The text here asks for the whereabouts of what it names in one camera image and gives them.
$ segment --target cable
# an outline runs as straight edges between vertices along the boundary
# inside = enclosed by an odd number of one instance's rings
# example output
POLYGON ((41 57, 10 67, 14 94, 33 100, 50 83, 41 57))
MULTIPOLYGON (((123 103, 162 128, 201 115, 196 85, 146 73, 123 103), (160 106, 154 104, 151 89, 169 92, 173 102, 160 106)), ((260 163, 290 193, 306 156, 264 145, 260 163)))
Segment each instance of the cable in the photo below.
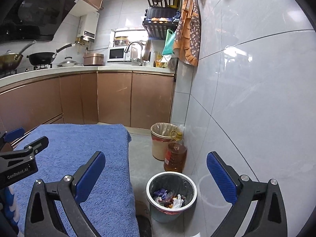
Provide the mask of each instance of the cable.
POLYGON ((108 47, 106 47, 106 48, 100 48, 100 49, 95 49, 95 50, 88 50, 88 48, 86 48, 87 51, 97 51, 97 50, 105 50, 105 49, 108 49, 108 47))

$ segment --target white microwave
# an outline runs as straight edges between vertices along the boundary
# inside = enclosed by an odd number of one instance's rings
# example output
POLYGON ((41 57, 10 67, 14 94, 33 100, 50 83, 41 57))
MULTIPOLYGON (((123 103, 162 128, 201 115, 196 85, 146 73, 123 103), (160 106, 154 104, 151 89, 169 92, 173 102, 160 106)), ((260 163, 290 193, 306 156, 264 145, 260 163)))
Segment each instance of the white microwave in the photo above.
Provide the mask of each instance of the white microwave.
POLYGON ((130 46, 128 53, 125 53, 127 46, 110 47, 108 52, 108 62, 113 61, 131 61, 138 58, 138 49, 130 46))

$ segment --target black glass range hood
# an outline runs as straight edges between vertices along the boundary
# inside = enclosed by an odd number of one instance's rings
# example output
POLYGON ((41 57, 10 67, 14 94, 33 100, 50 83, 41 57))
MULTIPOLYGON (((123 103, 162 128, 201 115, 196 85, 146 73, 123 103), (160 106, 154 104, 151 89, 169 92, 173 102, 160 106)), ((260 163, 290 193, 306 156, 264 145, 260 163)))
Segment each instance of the black glass range hood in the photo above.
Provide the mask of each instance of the black glass range hood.
POLYGON ((0 42, 51 41, 76 0, 17 0, 0 25, 0 42))

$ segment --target pan handle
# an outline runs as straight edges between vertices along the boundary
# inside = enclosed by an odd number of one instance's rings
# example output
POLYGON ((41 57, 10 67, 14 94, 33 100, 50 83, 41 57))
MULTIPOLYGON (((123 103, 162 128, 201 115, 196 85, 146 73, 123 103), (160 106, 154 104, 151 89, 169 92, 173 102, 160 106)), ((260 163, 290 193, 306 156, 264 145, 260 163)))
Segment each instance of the pan handle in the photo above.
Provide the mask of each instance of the pan handle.
POLYGON ((56 53, 59 53, 60 51, 62 51, 63 49, 72 47, 73 45, 75 45, 74 43, 69 43, 68 45, 63 46, 62 48, 56 50, 56 53))
POLYGON ((27 48, 29 48, 30 46, 32 46, 32 45, 34 45, 34 44, 36 44, 36 41, 34 40, 34 41, 32 41, 32 42, 30 42, 28 45, 26 45, 17 55, 15 55, 14 56, 14 59, 18 59, 19 58, 19 56, 27 49, 27 48))
POLYGON ((67 45, 63 46, 62 48, 60 48, 60 49, 56 50, 56 52, 53 54, 53 58, 55 58, 55 57, 56 57, 56 55, 57 55, 60 51, 62 51, 63 49, 66 49, 66 48, 72 47, 72 46, 74 46, 74 45, 76 45, 76 44, 75 44, 75 43, 69 43, 69 44, 67 44, 67 45))

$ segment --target gray floor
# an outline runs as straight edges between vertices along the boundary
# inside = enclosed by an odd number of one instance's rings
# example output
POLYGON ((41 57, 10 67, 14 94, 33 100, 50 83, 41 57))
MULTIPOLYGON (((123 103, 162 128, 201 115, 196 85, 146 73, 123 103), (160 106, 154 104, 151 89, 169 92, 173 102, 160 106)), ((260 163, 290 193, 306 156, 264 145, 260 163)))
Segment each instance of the gray floor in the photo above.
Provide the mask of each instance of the gray floor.
MULTIPOLYGON (((163 161, 156 160, 151 154, 151 137, 131 134, 132 141, 129 146, 130 175, 135 199, 145 202, 146 184, 157 173, 164 172, 163 161)), ((153 237, 183 237, 183 215, 170 223, 152 221, 153 237)))

